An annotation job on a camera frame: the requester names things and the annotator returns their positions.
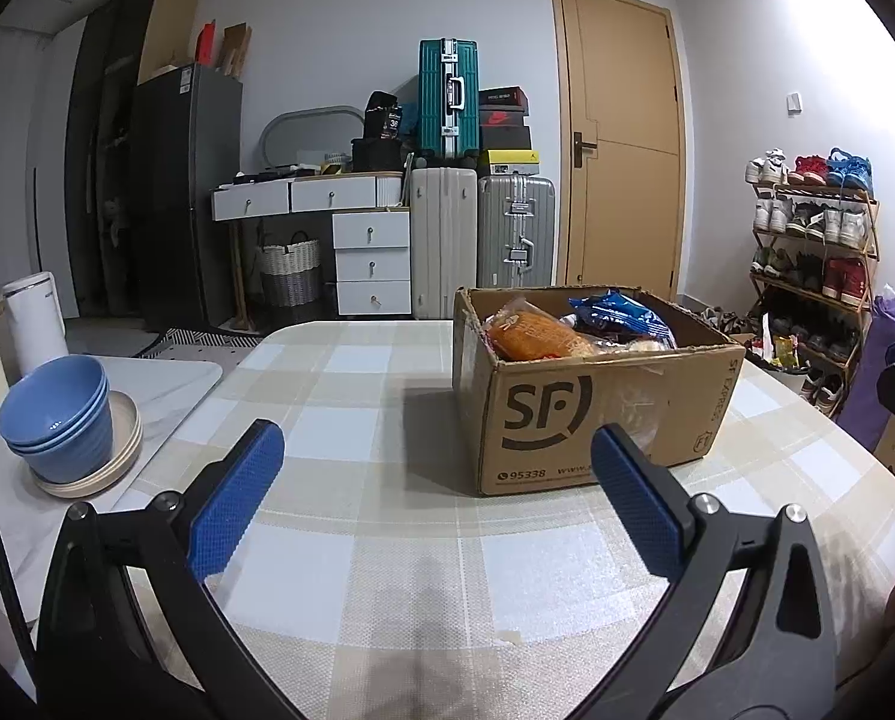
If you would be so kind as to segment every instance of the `wooden shoe rack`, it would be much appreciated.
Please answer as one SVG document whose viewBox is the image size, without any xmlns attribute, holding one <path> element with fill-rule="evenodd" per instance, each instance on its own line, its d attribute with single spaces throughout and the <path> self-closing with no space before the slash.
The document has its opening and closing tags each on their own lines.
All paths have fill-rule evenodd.
<svg viewBox="0 0 895 720">
<path fill-rule="evenodd" d="M 835 298 L 828 298 L 821 293 L 814 293 L 810 290 L 804 290 L 796 287 L 782 279 L 771 278 L 763 274 L 751 273 L 751 281 L 753 288 L 758 293 L 758 301 L 753 305 L 753 311 L 758 309 L 764 298 L 767 288 L 773 287 L 784 290 L 799 298 L 809 300 L 814 303 L 827 306 L 833 311 L 844 314 L 845 319 L 852 322 L 858 330 L 858 343 L 854 346 L 847 362 L 838 362 L 827 354 L 816 352 L 806 346 L 799 347 L 799 352 L 803 352 L 807 359 L 817 362 L 818 367 L 828 372 L 838 372 L 844 378 L 844 389 L 841 399 L 834 409 L 834 413 L 840 410 L 847 396 L 851 380 L 854 378 L 854 372 L 857 371 L 857 362 L 860 359 L 860 351 L 867 335 L 867 328 L 870 324 L 870 312 L 873 304 L 873 279 L 875 278 L 876 267 L 881 261 L 881 247 L 878 245 L 878 212 L 881 210 L 881 204 L 868 193 L 868 191 L 859 189 L 828 187 L 828 186 L 809 186 L 809 185 L 789 185 L 789 184 L 753 184 L 753 191 L 758 199 L 777 199 L 777 196 L 786 197 L 792 200 L 792 205 L 801 197 L 813 200 L 817 203 L 836 204 L 842 210 L 857 211 L 864 209 L 867 214 L 868 234 L 861 250 L 855 248 L 844 247 L 839 244 L 829 244 L 828 242 L 814 241 L 804 235 L 792 235 L 788 233 L 764 232 L 763 230 L 753 229 L 753 237 L 758 242 L 758 247 L 772 247 L 782 239 L 801 242 L 804 244 L 806 253 L 816 253 L 827 264 L 828 259 L 833 257 L 857 257 L 864 264 L 867 283 L 864 287 L 864 296 L 858 306 L 849 306 Z"/>
</svg>

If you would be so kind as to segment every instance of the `metal screw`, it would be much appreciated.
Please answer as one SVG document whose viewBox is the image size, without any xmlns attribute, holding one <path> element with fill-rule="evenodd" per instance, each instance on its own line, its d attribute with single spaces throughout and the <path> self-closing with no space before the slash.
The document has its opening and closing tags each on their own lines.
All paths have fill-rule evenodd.
<svg viewBox="0 0 895 720">
<path fill-rule="evenodd" d="M 90 512 L 90 507 L 83 501 L 77 501 L 70 509 L 67 509 L 67 517 L 77 522 L 79 519 L 87 517 L 87 512 Z"/>
<path fill-rule="evenodd" d="M 695 496 L 694 506 L 704 514 L 714 514 L 721 509 L 721 502 L 709 493 L 701 493 Z"/>
<path fill-rule="evenodd" d="M 789 503 L 785 506 L 785 517 L 791 522 L 804 522 L 807 519 L 807 512 L 799 503 Z"/>
<path fill-rule="evenodd" d="M 158 512 L 172 512 L 180 504 L 180 493 L 168 490 L 167 493 L 160 493 L 153 499 L 153 508 Z"/>
</svg>

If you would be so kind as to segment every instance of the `blue snack bag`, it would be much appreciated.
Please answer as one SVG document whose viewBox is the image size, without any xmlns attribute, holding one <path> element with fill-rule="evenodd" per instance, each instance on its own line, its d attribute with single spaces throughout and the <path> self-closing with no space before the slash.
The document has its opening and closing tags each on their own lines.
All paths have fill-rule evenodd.
<svg viewBox="0 0 895 720">
<path fill-rule="evenodd" d="M 569 298 L 569 302 L 578 319 L 598 330 L 609 330 L 611 325 L 620 325 L 633 333 L 656 338 L 672 349 L 678 347 L 674 334 L 663 319 L 647 306 L 616 290 L 592 298 Z"/>
</svg>

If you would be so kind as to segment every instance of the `door frame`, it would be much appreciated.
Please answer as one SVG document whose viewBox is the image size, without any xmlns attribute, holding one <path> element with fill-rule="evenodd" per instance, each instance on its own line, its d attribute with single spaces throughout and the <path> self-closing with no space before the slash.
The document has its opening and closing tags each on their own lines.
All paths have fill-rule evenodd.
<svg viewBox="0 0 895 720">
<path fill-rule="evenodd" d="M 567 242 L 570 233 L 571 210 L 571 175 L 574 170 L 573 145 L 571 136 L 573 130 L 570 124 L 570 79 L 567 72 L 567 38 L 564 32 L 564 0 L 551 0 L 554 7 L 554 31 L 556 34 L 556 48 L 558 49 L 558 81 L 559 100 L 561 100 L 561 204 L 558 211 L 558 259 L 554 274 L 556 284 L 567 284 Z M 681 151 L 680 176 L 679 176 L 679 202 L 678 202 L 678 226 L 677 226 L 677 251 L 674 254 L 674 277 L 671 281 L 669 295 L 665 298 L 673 299 L 677 294 L 678 281 L 681 277 L 681 250 L 684 248 L 684 207 L 687 197 L 687 146 L 686 131 L 684 130 L 684 84 L 681 83 L 681 60 L 678 56 L 677 36 L 674 31 L 674 20 L 667 8 L 652 5 L 641 0 L 617 0 L 626 4 L 642 7 L 664 17 L 667 30 L 670 33 L 671 60 L 674 63 L 674 84 L 678 96 L 678 138 Z"/>
</svg>

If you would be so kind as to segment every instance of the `blue gripper pad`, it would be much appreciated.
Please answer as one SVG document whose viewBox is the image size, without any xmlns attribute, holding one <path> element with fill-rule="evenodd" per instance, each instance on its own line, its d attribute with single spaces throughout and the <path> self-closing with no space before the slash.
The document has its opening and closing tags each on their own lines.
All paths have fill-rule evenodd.
<svg viewBox="0 0 895 720">
<path fill-rule="evenodd" d="M 636 445 L 619 427 L 600 428 L 590 443 L 590 467 L 610 504 L 617 511 L 647 570 L 674 581 L 681 576 L 684 558 L 684 527 L 634 459 L 636 452 L 648 464 Z M 657 469 L 677 480 L 667 469 Z"/>
<path fill-rule="evenodd" d="M 283 431 L 273 422 L 255 421 L 223 463 L 230 467 L 191 519 L 187 565 L 201 583 L 228 566 L 284 464 Z"/>
</svg>

